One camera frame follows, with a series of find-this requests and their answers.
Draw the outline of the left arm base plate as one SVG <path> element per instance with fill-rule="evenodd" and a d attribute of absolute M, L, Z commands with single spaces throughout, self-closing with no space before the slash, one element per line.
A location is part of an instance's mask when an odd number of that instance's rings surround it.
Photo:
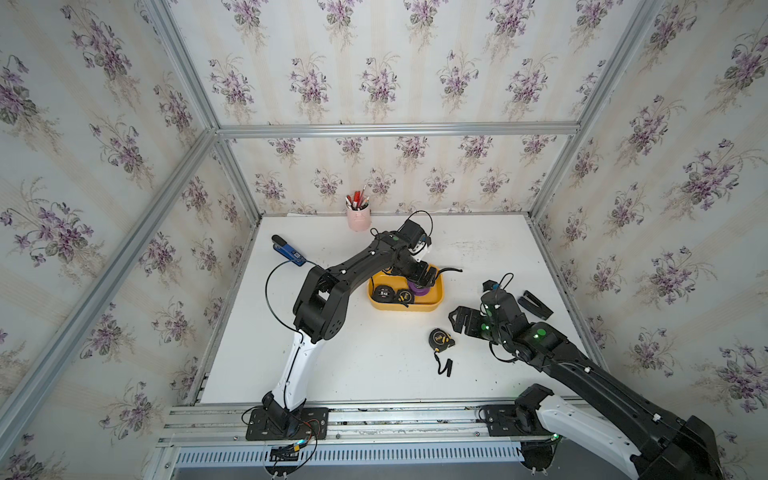
<path fill-rule="evenodd" d="M 248 414 L 245 439 L 267 440 L 324 440 L 329 423 L 328 408 L 302 407 L 292 413 L 269 412 L 258 406 Z"/>

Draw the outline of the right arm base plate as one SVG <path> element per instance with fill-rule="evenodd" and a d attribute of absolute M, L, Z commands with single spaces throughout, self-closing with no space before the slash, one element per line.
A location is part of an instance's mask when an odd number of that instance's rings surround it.
<path fill-rule="evenodd" d="M 487 427 L 490 437 L 550 437 L 536 411 L 516 404 L 485 405 L 479 410 L 479 420 Z"/>

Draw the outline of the black yellow tape measure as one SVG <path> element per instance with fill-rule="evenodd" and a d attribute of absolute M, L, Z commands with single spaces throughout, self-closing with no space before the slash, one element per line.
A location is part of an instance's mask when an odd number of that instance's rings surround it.
<path fill-rule="evenodd" d="M 454 362 L 451 358 L 441 359 L 441 354 L 455 345 L 453 338 L 444 330 L 435 328 L 431 331 L 428 343 L 432 350 L 433 358 L 437 362 L 437 374 L 450 378 Z"/>
<path fill-rule="evenodd" d="M 414 303 L 414 295 L 409 289 L 401 289 L 397 291 L 396 302 L 402 305 L 410 305 Z"/>
<path fill-rule="evenodd" d="M 386 284 L 375 286 L 371 293 L 371 299 L 377 303 L 393 303 L 396 298 L 396 290 Z"/>

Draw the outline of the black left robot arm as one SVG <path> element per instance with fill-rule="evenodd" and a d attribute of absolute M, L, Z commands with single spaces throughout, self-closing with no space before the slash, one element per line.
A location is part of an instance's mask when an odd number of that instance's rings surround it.
<path fill-rule="evenodd" d="M 418 258 L 432 239 L 417 223 L 407 220 L 397 230 L 373 235 L 372 242 L 351 258 L 331 267 L 314 265 L 307 273 L 292 313 L 293 342 L 276 386 L 265 393 L 262 408 L 268 418 L 286 429 L 299 419 L 306 402 L 310 368 L 322 347 L 346 321 L 354 291 L 379 272 L 405 278 L 416 286 L 431 287 L 438 270 Z"/>

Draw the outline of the purple tape measure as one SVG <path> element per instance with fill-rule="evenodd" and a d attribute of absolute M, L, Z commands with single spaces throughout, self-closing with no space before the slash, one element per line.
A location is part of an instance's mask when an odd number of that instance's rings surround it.
<path fill-rule="evenodd" d="M 429 286 L 420 286 L 411 281 L 408 281 L 407 284 L 408 284 L 409 290 L 413 293 L 414 296 L 417 296 L 417 297 L 425 296 L 431 290 Z"/>

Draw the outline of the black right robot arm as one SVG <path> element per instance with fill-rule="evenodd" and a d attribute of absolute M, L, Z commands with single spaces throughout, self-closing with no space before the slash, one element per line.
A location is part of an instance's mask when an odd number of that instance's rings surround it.
<path fill-rule="evenodd" d="M 481 418 L 492 436 L 549 435 L 574 441 L 630 479 L 722 479 L 716 435 L 696 416 L 682 419 L 631 390 L 546 322 L 531 322 L 518 299 L 484 285 L 479 308 L 448 315 L 453 330 L 501 346 L 513 361 L 546 374 L 593 409 L 586 413 L 534 383 L 509 405 L 488 405 Z"/>

